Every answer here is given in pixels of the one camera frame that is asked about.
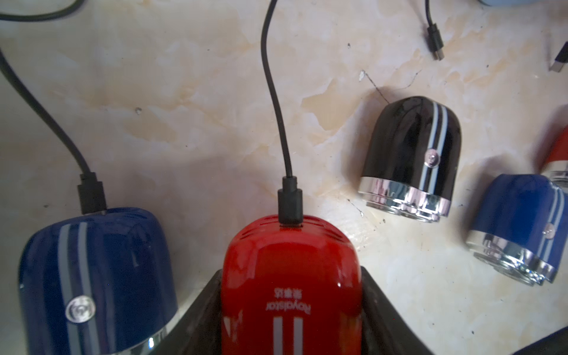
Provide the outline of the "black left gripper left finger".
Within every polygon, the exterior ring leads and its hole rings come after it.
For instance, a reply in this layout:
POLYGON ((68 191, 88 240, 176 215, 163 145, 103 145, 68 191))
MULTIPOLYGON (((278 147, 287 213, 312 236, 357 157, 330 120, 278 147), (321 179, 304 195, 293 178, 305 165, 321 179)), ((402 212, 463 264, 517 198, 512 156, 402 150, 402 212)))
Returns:
POLYGON ((221 275, 216 271, 153 354, 222 354, 221 275))

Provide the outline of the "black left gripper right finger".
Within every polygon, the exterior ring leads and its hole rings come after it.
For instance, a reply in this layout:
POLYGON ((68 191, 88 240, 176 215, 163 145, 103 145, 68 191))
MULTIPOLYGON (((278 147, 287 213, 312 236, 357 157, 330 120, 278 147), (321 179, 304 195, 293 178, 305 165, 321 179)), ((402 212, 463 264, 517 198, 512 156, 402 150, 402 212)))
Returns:
POLYGON ((362 354, 431 354, 366 268, 362 272, 362 354))

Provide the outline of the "red electric shaver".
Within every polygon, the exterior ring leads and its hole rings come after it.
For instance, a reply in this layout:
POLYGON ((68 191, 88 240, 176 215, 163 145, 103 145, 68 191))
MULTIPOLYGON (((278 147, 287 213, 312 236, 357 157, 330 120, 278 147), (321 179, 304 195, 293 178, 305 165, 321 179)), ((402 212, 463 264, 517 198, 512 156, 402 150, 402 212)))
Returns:
POLYGON ((231 241, 221 277, 224 354, 359 354, 362 270, 329 222, 270 215, 231 241))
POLYGON ((550 154, 541 170, 541 174, 552 183, 567 192, 567 165, 568 165, 568 131, 565 127, 556 139, 550 154))

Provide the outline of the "black electric shaver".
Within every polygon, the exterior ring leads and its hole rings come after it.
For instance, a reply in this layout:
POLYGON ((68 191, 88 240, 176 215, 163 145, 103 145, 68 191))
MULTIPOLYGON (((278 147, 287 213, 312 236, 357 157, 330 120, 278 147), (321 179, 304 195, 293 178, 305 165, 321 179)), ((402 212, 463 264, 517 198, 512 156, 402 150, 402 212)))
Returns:
POLYGON ((374 126, 359 182, 366 205, 425 223, 448 217, 461 136, 456 114, 432 99, 388 104, 374 126))

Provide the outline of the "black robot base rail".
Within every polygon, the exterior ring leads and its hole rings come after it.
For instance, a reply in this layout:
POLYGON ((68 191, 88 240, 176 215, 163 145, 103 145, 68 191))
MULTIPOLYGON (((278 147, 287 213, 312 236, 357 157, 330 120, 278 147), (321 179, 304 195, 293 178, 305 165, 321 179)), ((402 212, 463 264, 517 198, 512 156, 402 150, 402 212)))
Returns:
POLYGON ((514 355, 568 355, 568 327, 516 351, 514 355))

